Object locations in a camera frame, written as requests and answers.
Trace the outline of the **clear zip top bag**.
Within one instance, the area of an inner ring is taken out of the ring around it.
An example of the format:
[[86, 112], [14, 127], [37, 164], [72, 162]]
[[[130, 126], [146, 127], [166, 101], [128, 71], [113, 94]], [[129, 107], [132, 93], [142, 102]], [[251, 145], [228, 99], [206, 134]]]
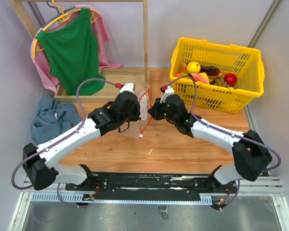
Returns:
[[144, 136], [145, 133], [144, 131], [152, 120], [152, 116], [147, 112], [148, 109], [152, 106], [150, 97], [150, 88], [143, 90], [136, 90], [135, 94], [138, 97], [138, 101], [140, 104], [141, 119], [136, 122], [130, 122], [129, 127], [128, 123], [125, 123], [120, 127], [120, 131], [118, 129], [112, 131], [113, 134], [138, 139], [141, 139]]

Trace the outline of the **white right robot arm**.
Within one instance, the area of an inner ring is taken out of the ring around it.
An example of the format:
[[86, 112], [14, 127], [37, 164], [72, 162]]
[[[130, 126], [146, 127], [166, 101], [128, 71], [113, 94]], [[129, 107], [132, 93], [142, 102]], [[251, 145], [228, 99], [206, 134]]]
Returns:
[[209, 123], [189, 112], [176, 94], [165, 100], [156, 98], [148, 113], [154, 120], [167, 120], [183, 135], [209, 141], [233, 155], [233, 163], [216, 167], [208, 177], [209, 188], [215, 193], [236, 180], [255, 181], [272, 161], [257, 132], [237, 132]]

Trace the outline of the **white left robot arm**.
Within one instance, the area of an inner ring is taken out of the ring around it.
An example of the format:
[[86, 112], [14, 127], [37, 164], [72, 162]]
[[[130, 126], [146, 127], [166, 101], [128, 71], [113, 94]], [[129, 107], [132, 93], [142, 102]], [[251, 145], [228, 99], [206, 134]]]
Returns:
[[130, 91], [118, 94], [113, 102], [94, 109], [84, 122], [41, 144], [38, 148], [28, 144], [23, 149], [23, 157], [28, 157], [23, 168], [36, 191], [44, 190], [53, 183], [72, 183], [82, 190], [93, 186], [90, 169], [79, 166], [60, 165], [59, 161], [66, 155], [97, 139], [110, 131], [119, 129], [124, 123], [140, 120], [140, 104], [137, 96]]

